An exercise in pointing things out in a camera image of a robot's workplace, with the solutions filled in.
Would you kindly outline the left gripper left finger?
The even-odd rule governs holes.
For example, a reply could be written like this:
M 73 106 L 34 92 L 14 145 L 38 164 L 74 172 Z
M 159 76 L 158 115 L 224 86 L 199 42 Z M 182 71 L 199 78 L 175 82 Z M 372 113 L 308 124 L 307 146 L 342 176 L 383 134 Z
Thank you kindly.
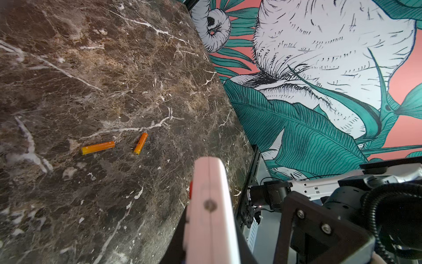
M 186 263 L 186 252 L 184 250 L 184 235 L 186 226 L 186 213 L 187 207 L 185 207 L 178 225 L 174 231 L 173 237 L 166 249 L 165 254 L 160 260 L 160 264 L 185 264 Z

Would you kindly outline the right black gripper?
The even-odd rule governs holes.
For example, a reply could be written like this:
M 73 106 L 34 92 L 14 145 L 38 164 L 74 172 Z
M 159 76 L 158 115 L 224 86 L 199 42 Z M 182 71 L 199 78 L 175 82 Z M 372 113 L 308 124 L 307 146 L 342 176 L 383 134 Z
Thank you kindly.
M 368 264 L 422 257 L 422 185 L 340 186 L 319 205 L 296 191 L 283 200 L 274 262 Z

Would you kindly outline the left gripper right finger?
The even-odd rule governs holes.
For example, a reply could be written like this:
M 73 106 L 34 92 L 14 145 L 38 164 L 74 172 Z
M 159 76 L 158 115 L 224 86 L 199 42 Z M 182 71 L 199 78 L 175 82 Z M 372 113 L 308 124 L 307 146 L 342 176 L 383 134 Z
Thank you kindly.
M 236 235 L 238 242 L 238 250 L 240 253 L 241 264 L 258 264 L 257 260 L 250 251 L 243 233 L 241 232 L 238 224 L 235 222 Z

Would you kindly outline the white remote control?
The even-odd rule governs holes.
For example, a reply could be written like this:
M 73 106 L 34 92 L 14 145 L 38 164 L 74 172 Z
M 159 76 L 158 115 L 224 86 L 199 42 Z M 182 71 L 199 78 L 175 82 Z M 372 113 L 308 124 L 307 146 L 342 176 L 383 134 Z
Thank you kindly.
M 216 157 L 194 163 L 183 249 L 187 264 L 239 264 L 235 220 L 224 164 Z

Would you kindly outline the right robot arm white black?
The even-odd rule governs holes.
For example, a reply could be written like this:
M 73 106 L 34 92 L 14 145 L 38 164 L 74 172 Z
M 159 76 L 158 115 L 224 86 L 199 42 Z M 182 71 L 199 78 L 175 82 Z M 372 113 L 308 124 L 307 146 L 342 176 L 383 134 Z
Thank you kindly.
M 261 157 L 237 219 L 258 264 L 422 261 L 422 159 L 361 165 L 332 178 L 281 180 Z

